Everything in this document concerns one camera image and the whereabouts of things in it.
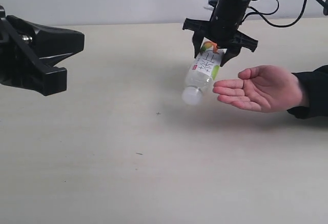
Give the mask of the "person's open hand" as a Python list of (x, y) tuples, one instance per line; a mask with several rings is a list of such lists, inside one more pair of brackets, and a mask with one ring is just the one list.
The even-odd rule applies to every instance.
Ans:
[(298, 78), (282, 67), (261, 65), (238, 73), (237, 79), (214, 83), (217, 100), (241, 110), (274, 113), (310, 105)]

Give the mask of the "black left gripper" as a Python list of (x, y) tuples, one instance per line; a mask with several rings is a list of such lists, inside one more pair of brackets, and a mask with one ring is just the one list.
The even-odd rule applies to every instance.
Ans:
[[(67, 90), (66, 68), (55, 66), (84, 50), (81, 32), (39, 25), (7, 15), (1, 6), (1, 85), (36, 91), (43, 96)], [(47, 65), (32, 64), (32, 50)]]

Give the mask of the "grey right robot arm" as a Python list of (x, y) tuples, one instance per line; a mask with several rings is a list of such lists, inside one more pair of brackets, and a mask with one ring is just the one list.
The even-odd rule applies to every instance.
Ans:
[[(253, 0), (209, 0), (209, 5), (214, 8), (208, 21), (185, 19), (184, 30), (193, 31), (192, 43), (194, 54), (200, 53), (203, 40), (209, 39), (219, 49), (225, 49), (221, 65), (239, 55), (242, 48), (254, 52), (258, 40), (253, 39), (238, 30), (247, 17), (246, 10)], [(316, 0), (327, 15), (327, 0)]]

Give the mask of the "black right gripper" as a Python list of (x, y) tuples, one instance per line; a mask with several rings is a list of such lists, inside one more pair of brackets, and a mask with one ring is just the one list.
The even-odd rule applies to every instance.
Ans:
[(194, 57), (200, 53), (203, 40), (212, 39), (217, 46), (225, 49), (220, 66), (237, 57), (242, 48), (254, 52), (258, 40), (238, 31), (251, 0), (219, 0), (210, 21), (184, 20), (182, 29), (193, 31)]

